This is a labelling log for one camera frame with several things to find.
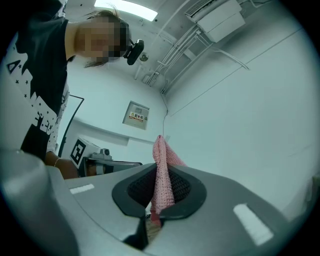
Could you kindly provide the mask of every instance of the pink towel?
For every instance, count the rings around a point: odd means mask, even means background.
[[[150,212],[151,220],[160,226],[158,214],[163,209],[175,204],[167,164],[179,166],[186,166],[186,164],[176,155],[161,135],[158,136],[153,145],[152,155],[156,163],[156,177]]]

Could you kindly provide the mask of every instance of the gray plastic surface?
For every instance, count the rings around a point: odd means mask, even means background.
[[[234,180],[184,166],[175,165],[173,168],[201,180],[207,197],[202,207],[188,218],[166,221],[161,232],[144,250],[147,253],[159,256],[233,256],[251,251],[262,255],[233,212],[238,204],[247,203],[272,230],[274,239],[288,224],[272,205]],[[260,248],[272,243],[267,242]]]
[[[142,252],[121,242],[135,233],[138,219],[123,215],[113,202],[112,189],[152,164],[70,180],[63,180],[57,168],[45,168],[29,154],[1,152],[0,164],[0,188],[12,213],[32,239],[55,255],[261,256],[275,254],[278,245],[285,242],[282,234],[287,221],[253,192],[222,176],[169,166],[201,180],[207,197],[188,218],[165,221]],[[87,184],[94,188],[71,194],[71,188]],[[274,238],[255,246],[233,212],[238,204],[247,204],[271,229]]]
[[[69,189],[92,184],[93,189],[76,193],[73,195],[74,198],[82,209],[104,230],[123,241],[136,233],[139,219],[122,213],[112,198],[112,189],[119,181],[151,165],[150,163],[103,175],[67,179],[65,183]]]
[[[55,197],[57,198],[61,210],[68,221],[78,244],[79,255],[81,256],[101,256],[101,255],[130,255],[141,256],[145,255],[143,252],[126,245],[125,243],[116,239],[113,235],[108,233],[94,218],[87,215],[80,204],[75,200],[70,193],[60,171],[57,168],[47,166]],[[76,179],[75,182],[69,180],[77,186],[81,183],[81,179],[89,179],[90,177]],[[108,218],[108,212],[100,212]],[[112,226],[116,227],[121,223],[114,223]]]

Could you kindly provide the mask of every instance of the white wall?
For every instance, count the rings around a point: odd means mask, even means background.
[[[187,165],[232,178],[288,219],[319,156],[319,60],[278,3],[259,8],[222,47],[204,55],[169,92],[165,136]]]
[[[153,142],[112,134],[75,119],[66,135],[66,143],[62,152],[63,158],[70,158],[78,137],[88,140],[100,148],[109,149],[110,155],[115,161],[140,162],[142,164],[155,162],[152,157]]]
[[[105,131],[154,142],[162,133],[167,111],[160,93],[125,73],[108,70],[107,66],[83,65],[80,57],[68,65],[70,93],[84,98],[75,118]],[[150,108],[146,130],[122,124],[130,101]]]

